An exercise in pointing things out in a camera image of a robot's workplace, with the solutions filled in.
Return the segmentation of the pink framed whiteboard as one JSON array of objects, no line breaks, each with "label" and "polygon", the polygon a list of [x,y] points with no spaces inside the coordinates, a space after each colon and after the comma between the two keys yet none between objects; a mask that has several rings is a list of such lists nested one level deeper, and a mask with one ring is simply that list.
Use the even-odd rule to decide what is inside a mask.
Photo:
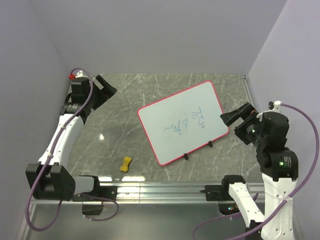
[{"label": "pink framed whiteboard", "polygon": [[137,111],[155,158],[166,166],[229,133],[222,105],[207,80]]}]

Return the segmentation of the yellow bone-shaped eraser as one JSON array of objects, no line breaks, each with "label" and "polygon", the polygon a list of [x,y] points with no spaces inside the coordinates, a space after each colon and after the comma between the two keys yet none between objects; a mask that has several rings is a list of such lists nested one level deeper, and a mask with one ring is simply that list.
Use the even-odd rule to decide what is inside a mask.
[{"label": "yellow bone-shaped eraser", "polygon": [[123,158],[122,165],[120,166],[120,171],[125,173],[128,172],[131,161],[132,161],[131,157],[125,156]]}]

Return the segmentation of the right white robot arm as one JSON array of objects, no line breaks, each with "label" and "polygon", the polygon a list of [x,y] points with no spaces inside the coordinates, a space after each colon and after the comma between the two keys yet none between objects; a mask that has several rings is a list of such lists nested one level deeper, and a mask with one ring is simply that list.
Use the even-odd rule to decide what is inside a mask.
[{"label": "right white robot arm", "polygon": [[298,179],[297,155],[286,147],[289,119],[281,114],[280,102],[271,110],[258,113],[249,103],[221,114],[226,126],[236,120],[243,122],[234,129],[235,135],[246,145],[256,148],[256,159],[264,184],[264,213],[251,197],[241,175],[226,175],[220,193],[226,200],[234,200],[246,225],[241,238],[245,240],[292,240],[293,203],[289,194]]}]

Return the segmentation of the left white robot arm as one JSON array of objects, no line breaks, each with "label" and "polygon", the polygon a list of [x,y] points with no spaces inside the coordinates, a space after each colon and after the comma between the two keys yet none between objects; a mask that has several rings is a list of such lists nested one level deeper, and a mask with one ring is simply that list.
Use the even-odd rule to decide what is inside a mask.
[{"label": "left white robot arm", "polygon": [[91,81],[83,72],[70,75],[70,92],[59,112],[57,129],[37,163],[30,163],[25,174],[31,195],[37,200],[70,201],[82,194],[89,201],[101,196],[99,180],[94,175],[73,177],[67,170],[77,135],[89,115],[110,99],[117,89],[101,75]]}]

